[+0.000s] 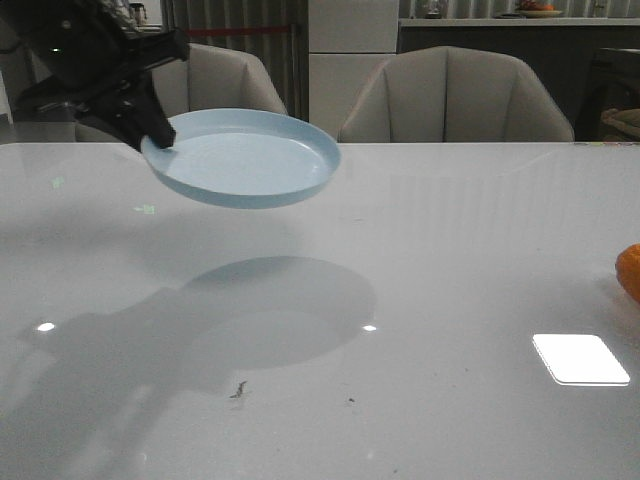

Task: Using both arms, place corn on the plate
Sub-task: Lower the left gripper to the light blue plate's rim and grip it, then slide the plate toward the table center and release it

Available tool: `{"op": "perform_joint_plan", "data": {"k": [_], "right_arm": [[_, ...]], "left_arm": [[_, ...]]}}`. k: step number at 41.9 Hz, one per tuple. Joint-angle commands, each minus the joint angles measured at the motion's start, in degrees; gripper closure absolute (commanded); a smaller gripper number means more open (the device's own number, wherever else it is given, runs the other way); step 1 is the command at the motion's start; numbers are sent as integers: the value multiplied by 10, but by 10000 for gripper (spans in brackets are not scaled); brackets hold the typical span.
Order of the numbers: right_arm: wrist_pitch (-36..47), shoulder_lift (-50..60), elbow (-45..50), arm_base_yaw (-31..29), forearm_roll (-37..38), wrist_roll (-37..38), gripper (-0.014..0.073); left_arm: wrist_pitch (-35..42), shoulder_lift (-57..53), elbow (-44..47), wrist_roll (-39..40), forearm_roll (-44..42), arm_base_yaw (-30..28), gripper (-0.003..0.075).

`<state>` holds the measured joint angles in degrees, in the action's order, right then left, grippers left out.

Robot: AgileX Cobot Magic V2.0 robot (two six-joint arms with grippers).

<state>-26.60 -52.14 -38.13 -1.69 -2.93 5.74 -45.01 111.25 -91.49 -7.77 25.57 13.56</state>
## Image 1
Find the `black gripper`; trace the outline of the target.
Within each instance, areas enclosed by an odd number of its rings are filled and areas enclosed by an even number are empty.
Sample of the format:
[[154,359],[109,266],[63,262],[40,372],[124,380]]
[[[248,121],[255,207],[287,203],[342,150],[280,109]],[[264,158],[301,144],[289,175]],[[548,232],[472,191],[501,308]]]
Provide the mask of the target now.
[[19,94],[19,109],[69,102],[136,150],[145,137],[173,146],[176,132],[147,71],[189,59],[184,31],[140,35],[105,1],[3,1],[1,20],[50,72]]

